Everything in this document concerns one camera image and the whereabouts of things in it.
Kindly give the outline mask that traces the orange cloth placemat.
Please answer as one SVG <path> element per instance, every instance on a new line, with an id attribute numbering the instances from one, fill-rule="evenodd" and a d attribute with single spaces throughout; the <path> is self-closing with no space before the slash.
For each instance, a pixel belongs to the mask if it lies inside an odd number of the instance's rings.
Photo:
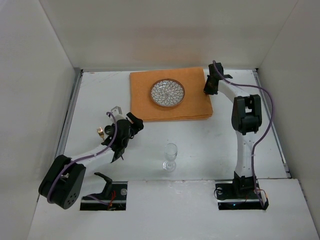
<path id="1" fill-rule="evenodd" d="M 173 120 L 204 120 L 214 113 L 210 97 L 204 93 L 206 84 L 201 67 L 132 72 L 130 79 L 130 111 L 145 122 Z M 173 107 L 161 107 L 151 98 L 151 89 L 161 79 L 174 79 L 185 90 L 183 101 Z"/>

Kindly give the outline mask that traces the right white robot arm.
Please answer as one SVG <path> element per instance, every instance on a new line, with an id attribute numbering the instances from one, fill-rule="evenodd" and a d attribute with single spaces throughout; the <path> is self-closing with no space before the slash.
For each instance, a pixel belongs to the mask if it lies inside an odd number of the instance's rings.
<path id="1" fill-rule="evenodd" d="M 262 125 L 261 97 L 246 92 L 240 84 L 228 81 L 220 62 L 213 61 L 203 89 L 206 95 L 224 94 L 232 103 L 231 125 L 237 138 L 237 162 L 230 184 L 233 198 L 246 198 L 257 187 L 254 169 L 256 133 Z"/>

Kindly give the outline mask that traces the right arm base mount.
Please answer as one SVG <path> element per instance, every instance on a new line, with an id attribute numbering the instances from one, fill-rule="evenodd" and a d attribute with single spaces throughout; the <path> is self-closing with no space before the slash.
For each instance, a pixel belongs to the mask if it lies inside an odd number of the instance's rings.
<path id="1" fill-rule="evenodd" d="M 267 210 L 269 199 L 253 177 L 237 177 L 215 183 L 213 194 L 219 210 Z"/>

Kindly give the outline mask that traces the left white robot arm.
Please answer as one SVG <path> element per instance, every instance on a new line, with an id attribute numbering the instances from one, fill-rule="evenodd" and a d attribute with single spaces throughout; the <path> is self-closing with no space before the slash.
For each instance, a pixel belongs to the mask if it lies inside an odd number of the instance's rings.
<path id="1" fill-rule="evenodd" d="M 69 209 L 78 198 L 87 197 L 100 203 L 115 198 L 113 180 L 98 168 L 121 159 L 131 139 L 144 128 L 143 120 L 117 109 L 107 112 L 111 124 L 97 129 L 102 138 L 96 148 L 73 157 L 58 155 L 38 188 L 49 204 Z"/>

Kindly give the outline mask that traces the clear wine glass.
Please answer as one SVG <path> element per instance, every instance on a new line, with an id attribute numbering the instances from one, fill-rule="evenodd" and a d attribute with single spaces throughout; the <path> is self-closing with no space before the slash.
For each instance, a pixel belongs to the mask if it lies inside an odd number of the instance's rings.
<path id="1" fill-rule="evenodd" d="M 167 172 L 173 172 L 176 169 L 176 158 L 178 155 L 178 148 L 174 143 L 168 143 L 164 148 L 164 162 L 162 167 Z"/>

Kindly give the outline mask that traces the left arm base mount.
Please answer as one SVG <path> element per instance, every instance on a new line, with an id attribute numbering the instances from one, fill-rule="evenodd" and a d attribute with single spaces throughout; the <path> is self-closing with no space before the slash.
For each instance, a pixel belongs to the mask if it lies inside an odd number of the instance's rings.
<path id="1" fill-rule="evenodd" d="M 128 182 L 113 181 L 96 172 L 82 184 L 80 211 L 124 211 L 127 207 Z"/>

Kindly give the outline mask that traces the floral patterned ceramic plate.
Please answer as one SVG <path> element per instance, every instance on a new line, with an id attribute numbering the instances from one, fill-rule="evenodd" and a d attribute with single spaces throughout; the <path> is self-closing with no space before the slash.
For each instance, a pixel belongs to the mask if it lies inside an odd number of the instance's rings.
<path id="1" fill-rule="evenodd" d="M 179 105 L 185 97 L 183 85 L 172 78 L 156 81 L 150 89 L 150 98 L 158 106 L 171 108 Z"/>

